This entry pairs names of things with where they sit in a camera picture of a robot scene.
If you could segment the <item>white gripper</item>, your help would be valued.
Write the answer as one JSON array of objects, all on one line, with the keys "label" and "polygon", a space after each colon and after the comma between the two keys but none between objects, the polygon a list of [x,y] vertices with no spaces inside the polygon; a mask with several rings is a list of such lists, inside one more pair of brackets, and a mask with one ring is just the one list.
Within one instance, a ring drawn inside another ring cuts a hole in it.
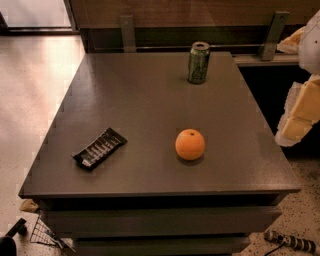
[{"label": "white gripper", "polygon": [[286,54],[297,54],[299,50],[299,66],[310,74],[317,74],[303,84],[294,82],[289,89],[275,141],[280,146],[291,147],[320,121],[320,10],[305,28],[281,40],[277,50]]}]

